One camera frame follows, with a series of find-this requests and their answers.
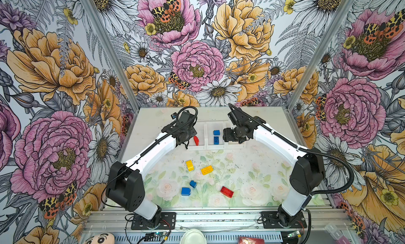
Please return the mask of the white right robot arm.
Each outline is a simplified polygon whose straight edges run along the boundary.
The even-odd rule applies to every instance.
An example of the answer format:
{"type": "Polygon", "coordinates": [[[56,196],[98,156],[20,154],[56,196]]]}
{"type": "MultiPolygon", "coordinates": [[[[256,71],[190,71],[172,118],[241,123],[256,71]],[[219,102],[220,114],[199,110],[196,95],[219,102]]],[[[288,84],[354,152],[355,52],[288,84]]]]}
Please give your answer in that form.
{"type": "Polygon", "coordinates": [[[225,128],[223,140],[242,144],[254,139],[284,157],[293,170],[290,175],[291,189],[278,207],[276,218],[283,228],[292,226],[299,213],[305,209],[316,194],[334,194],[348,190],[354,182],[354,171],[350,165],[336,156],[322,153],[318,149],[308,149],[278,133],[262,118],[252,117],[241,108],[229,104],[228,117],[233,128],[225,128]],[[332,159],[348,170],[348,179],[341,187],[332,190],[316,190],[325,179],[326,170],[323,160],[332,159]]]}

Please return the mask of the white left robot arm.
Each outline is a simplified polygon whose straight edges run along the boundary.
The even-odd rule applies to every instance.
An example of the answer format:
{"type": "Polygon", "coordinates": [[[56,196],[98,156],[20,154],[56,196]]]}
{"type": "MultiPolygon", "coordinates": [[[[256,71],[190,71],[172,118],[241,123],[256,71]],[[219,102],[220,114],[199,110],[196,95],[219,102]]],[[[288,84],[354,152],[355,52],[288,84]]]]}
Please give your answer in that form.
{"type": "Polygon", "coordinates": [[[106,197],[142,218],[148,228],[157,228],[162,217],[161,208],[146,197],[144,178],[164,155],[179,145],[188,147],[190,139],[197,135],[194,128],[197,115],[196,107],[180,109],[172,115],[174,120],[163,127],[143,151],[125,163],[114,163],[110,168],[104,190],[106,197]]]}

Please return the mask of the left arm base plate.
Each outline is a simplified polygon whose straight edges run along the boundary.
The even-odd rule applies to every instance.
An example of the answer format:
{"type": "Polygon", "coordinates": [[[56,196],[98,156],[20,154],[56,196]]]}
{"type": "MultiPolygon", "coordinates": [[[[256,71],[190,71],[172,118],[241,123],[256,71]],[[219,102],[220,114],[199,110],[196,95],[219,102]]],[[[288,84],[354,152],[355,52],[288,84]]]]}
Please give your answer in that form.
{"type": "Polygon", "coordinates": [[[175,212],[162,212],[159,220],[147,220],[136,214],[132,220],[131,230],[174,230],[176,216],[175,212]]]}

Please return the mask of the red lego long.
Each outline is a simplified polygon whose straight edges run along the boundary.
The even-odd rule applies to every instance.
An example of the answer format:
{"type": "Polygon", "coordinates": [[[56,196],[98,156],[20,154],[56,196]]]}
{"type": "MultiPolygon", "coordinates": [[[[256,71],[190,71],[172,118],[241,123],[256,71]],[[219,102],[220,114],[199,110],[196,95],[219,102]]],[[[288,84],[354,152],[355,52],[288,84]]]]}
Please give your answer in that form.
{"type": "Polygon", "coordinates": [[[222,186],[220,193],[222,193],[223,195],[225,195],[228,198],[232,198],[234,192],[232,190],[230,190],[229,188],[222,186]]]}

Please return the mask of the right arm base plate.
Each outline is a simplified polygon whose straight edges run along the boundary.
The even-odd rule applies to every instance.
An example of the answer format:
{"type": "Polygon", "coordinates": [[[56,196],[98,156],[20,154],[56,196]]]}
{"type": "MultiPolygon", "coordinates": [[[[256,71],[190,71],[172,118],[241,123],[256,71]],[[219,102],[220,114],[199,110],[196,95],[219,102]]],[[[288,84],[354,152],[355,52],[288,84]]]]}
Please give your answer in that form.
{"type": "Polygon", "coordinates": [[[261,220],[265,229],[290,229],[306,228],[307,222],[303,212],[296,216],[290,216],[287,213],[278,211],[262,211],[261,220]]]}

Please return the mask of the white three-compartment tray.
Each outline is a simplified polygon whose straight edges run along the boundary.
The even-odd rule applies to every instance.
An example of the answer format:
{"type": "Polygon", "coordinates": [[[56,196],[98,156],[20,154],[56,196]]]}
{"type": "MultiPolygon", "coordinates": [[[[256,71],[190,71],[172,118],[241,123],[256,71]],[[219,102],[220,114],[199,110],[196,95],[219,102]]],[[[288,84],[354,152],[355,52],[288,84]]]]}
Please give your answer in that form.
{"type": "Polygon", "coordinates": [[[225,128],[233,128],[234,126],[230,121],[198,121],[194,128],[197,131],[197,137],[199,138],[199,146],[195,145],[194,139],[190,140],[188,149],[199,151],[199,150],[236,150],[245,147],[244,144],[238,144],[237,142],[224,142],[223,141],[223,130],[225,128]],[[214,135],[213,131],[219,130],[219,145],[214,145],[214,135]]]}

